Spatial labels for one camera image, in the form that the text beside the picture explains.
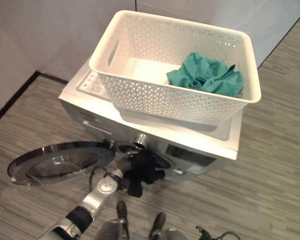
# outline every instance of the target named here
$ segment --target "white laundry basket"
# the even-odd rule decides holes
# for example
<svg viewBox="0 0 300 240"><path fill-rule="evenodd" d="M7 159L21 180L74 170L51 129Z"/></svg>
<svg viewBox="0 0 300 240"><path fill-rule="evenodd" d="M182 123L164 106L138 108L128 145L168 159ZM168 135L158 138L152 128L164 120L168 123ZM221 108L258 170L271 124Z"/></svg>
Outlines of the white laundry basket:
<svg viewBox="0 0 300 240"><path fill-rule="evenodd" d="M244 84L238 97L169 85L192 52L235 64ZM217 125L261 98L249 36L227 28L134 11L115 14L90 61L120 111Z"/></svg>

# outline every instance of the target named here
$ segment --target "white wall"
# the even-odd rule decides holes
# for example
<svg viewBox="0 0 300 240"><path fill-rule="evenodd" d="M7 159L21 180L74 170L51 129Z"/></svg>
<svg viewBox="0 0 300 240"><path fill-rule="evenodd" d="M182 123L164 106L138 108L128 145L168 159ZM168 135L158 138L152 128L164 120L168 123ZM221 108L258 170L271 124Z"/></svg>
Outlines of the white wall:
<svg viewBox="0 0 300 240"><path fill-rule="evenodd" d="M29 58L0 26L0 109L35 70Z"/></svg>
<svg viewBox="0 0 300 240"><path fill-rule="evenodd" d="M137 0L137 11L243 31L259 66L300 17L300 0Z"/></svg>
<svg viewBox="0 0 300 240"><path fill-rule="evenodd" d="M38 70L70 80L135 0L0 0L0 108Z"/></svg>
<svg viewBox="0 0 300 240"><path fill-rule="evenodd" d="M0 0L0 25L37 70L70 80L135 0Z"/></svg>

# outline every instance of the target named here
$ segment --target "washing machine door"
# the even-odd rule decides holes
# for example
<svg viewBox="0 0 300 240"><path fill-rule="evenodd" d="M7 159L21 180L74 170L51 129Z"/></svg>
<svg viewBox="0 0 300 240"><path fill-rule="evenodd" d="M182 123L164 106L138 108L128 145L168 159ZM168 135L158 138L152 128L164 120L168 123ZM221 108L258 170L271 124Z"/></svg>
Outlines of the washing machine door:
<svg viewBox="0 0 300 240"><path fill-rule="evenodd" d="M109 143L76 141L49 145L13 160L8 169L11 182L18 185L50 185L86 175L115 158Z"/></svg>

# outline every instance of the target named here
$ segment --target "cable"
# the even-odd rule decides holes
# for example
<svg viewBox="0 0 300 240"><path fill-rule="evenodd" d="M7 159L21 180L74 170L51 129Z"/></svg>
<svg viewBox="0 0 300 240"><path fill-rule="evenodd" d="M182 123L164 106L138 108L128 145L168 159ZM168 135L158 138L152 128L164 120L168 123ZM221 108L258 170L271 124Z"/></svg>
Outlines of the cable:
<svg viewBox="0 0 300 240"><path fill-rule="evenodd" d="M90 173L90 177L89 177L89 193L92 191L92 178L93 178L93 176L94 176L94 174L95 174L95 170L96 170L97 168L99 168L99 166L95 166L95 167L92 169L91 173Z"/></svg>
<svg viewBox="0 0 300 240"><path fill-rule="evenodd" d="M227 235L232 235L235 236L238 240L241 240L240 237L233 231L226 231L224 234L222 234L221 236L217 237L217 238L213 238L212 240L222 240L225 236Z"/></svg>
<svg viewBox="0 0 300 240"><path fill-rule="evenodd" d="M233 231L226 231L221 236L218 236L217 238L212 238L211 235L202 227L196 226L195 228L198 229L198 231L201 233L201 237L199 240L222 240L227 235L235 236L238 240L241 240L240 237Z"/></svg>

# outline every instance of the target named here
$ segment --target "label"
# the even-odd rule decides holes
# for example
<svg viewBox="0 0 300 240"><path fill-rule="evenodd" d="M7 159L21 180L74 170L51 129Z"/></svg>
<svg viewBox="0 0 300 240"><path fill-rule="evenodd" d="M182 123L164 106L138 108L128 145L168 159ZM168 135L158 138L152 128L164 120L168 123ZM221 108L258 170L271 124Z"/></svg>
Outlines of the label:
<svg viewBox="0 0 300 240"><path fill-rule="evenodd" d="M207 168L201 165L193 165L192 167L187 169L188 172L193 173L193 174L203 174L208 171Z"/></svg>

